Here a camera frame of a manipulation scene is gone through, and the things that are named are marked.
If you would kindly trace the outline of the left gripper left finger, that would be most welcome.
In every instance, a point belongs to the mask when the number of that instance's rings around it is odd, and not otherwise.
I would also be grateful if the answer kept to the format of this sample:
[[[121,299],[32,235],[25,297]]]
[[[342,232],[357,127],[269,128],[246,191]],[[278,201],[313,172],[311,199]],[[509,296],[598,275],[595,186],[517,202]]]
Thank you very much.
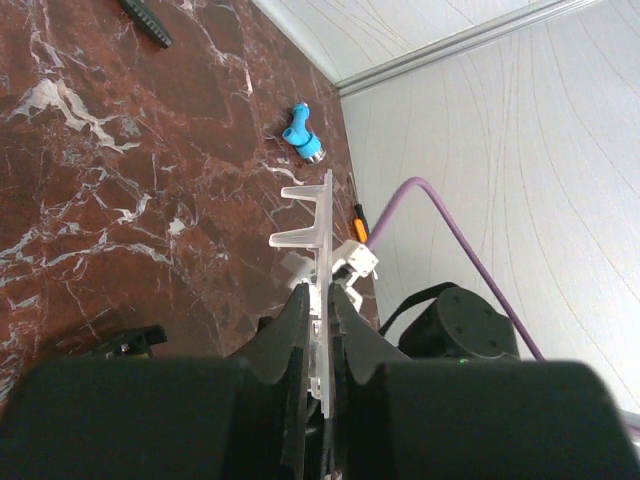
[[[1,421],[5,479],[299,479],[310,292],[226,358],[44,363]]]

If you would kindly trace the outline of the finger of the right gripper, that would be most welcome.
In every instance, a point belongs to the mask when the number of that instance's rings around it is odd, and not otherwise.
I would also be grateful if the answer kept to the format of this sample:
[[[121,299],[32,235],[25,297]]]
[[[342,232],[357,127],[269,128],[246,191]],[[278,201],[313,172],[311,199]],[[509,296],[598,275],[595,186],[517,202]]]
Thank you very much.
[[[84,356],[152,357],[152,348],[165,342],[166,331],[159,324],[126,329],[84,353]]]

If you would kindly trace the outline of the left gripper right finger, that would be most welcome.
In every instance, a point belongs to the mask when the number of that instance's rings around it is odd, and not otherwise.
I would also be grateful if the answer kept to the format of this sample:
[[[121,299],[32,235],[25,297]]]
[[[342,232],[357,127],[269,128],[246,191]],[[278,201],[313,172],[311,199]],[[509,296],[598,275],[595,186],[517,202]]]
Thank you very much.
[[[335,364],[346,479],[627,479],[631,441],[572,361]]]

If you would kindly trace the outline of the clear plastic fuse box lid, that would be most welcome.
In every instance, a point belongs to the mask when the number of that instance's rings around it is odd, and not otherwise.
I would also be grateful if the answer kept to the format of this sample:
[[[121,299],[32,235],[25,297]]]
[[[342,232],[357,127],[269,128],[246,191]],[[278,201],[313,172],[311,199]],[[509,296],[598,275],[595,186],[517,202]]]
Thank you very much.
[[[275,248],[304,248],[314,254],[309,284],[309,369],[308,391],[320,401],[323,417],[334,414],[334,374],[331,365],[328,294],[332,282],[333,175],[328,170],[321,185],[284,187],[283,198],[315,203],[311,226],[274,233],[269,245]]]

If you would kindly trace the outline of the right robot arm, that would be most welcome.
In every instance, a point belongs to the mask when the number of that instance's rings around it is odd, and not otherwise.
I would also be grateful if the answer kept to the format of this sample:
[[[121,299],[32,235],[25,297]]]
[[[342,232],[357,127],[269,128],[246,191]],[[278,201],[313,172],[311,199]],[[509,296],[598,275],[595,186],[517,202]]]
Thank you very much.
[[[445,282],[423,289],[407,297],[378,330],[372,328],[349,301],[345,288],[333,282],[327,291],[327,318],[333,340],[331,355],[351,366],[358,362],[378,365],[388,362],[514,362],[521,355],[516,341],[514,320],[500,314],[480,295]],[[391,344],[386,333],[407,310],[430,302],[426,309],[403,331],[397,345]],[[226,358],[245,358],[266,353],[273,362],[276,355],[284,355],[291,342],[283,341],[277,333],[280,318],[263,317],[255,336]],[[80,358],[114,360],[121,358],[151,358],[152,347],[167,342],[167,334],[158,324],[126,329]]]

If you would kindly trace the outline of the blue plastic connector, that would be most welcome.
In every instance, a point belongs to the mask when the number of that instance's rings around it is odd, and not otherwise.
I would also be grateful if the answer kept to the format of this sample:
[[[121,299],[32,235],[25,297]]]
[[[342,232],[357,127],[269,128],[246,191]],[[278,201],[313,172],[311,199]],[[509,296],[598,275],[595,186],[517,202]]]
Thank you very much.
[[[299,103],[292,109],[292,120],[284,130],[282,138],[291,145],[298,155],[307,162],[319,163],[325,151],[317,135],[307,128],[311,111],[306,103]]]

